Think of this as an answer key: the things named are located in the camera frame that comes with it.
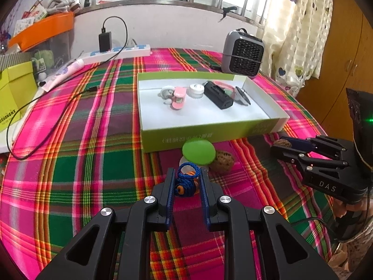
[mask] windowsill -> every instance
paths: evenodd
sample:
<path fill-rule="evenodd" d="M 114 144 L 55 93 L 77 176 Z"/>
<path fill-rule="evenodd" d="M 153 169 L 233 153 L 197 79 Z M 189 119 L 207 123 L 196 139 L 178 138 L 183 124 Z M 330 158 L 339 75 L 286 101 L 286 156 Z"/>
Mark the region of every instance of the windowsill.
<path fill-rule="evenodd" d="M 122 1 L 115 1 L 115 2 L 107 2 L 103 4 L 97 4 L 89 7 L 82 8 L 78 13 L 77 16 L 81 14 L 88 13 L 90 11 L 95 11 L 98 9 L 104 9 L 109 7 L 117 7 L 117 6 L 127 6 L 127 5 L 151 5 L 151 4 L 158 4 L 158 5 L 176 5 L 176 6 L 184 6 L 184 7 L 191 7 L 197 8 L 207 11 L 212 11 L 214 13 L 223 14 L 223 10 L 219 9 L 214 6 L 209 6 L 200 3 L 191 3 L 187 1 L 179 1 L 179 0 L 122 0 Z M 243 16 L 240 16 L 236 13 L 228 13 L 227 16 L 235 18 L 237 20 L 249 23 L 253 26 L 256 26 L 260 29 L 264 29 L 264 26 Z"/>

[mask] yellow box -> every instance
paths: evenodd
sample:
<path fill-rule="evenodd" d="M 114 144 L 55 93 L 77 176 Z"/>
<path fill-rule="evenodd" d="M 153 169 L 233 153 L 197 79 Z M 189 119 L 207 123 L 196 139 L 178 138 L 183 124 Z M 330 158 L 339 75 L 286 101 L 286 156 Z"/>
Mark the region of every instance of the yellow box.
<path fill-rule="evenodd" d="M 0 131 L 7 128 L 16 111 L 30 102 L 37 91 L 32 63 L 26 62 L 6 68 L 0 73 Z M 27 107 L 13 119 L 20 120 Z"/>

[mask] cabinet handle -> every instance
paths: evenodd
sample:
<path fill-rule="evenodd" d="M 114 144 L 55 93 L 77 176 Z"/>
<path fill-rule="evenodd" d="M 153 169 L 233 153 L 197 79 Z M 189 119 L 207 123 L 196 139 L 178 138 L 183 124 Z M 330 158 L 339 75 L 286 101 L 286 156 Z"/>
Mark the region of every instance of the cabinet handle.
<path fill-rule="evenodd" d="M 355 73 L 356 68 L 357 68 L 357 64 L 355 64 L 354 69 L 352 70 L 352 74 L 351 74 L 351 76 L 354 76 L 354 73 Z"/>
<path fill-rule="evenodd" d="M 351 65 L 352 63 L 352 60 L 348 61 L 348 65 L 347 65 L 347 68 L 346 68 L 346 72 L 348 72 L 348 69 L 349 69 L 349 66 Z"/>

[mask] gray fan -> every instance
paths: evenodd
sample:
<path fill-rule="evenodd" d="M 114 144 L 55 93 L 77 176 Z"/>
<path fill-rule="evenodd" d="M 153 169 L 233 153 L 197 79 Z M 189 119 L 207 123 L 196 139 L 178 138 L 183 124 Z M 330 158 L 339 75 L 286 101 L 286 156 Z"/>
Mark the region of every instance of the gray fan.
<path fill-rule="evenodd" d="M 225 39 L 221 71 L 254 78 L 259 72 L 263 53 L 261 39 L 249 35 L 244 28 L 231 31 Z"/>

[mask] blue rope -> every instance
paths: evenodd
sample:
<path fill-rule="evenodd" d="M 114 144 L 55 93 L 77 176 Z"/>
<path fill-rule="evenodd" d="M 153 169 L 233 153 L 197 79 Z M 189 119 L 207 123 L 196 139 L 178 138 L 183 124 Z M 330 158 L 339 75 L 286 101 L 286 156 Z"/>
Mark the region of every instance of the blue rope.
<path fill-rule="evenodd" d="M 190 176 L 187 174 L 183 174 L 181 172 L 181 169 L 184 166 L 191 166 L 194 168 L 195 175 Z M 196 186 L 194 184 L 194 179 L 199 178 L 201 176 L 201 170 L 200 168 L 191 162 L 185 162 L 182 165 L 180 165 L 178 169 L 178 176 L 175 180 L 175 195 L 180 197 L 192 197 L 195 194 Z M 177 189 L 178 186 L 182 186 L 184 188 L 184 194 L 179 194 L 179 191 Z"/>

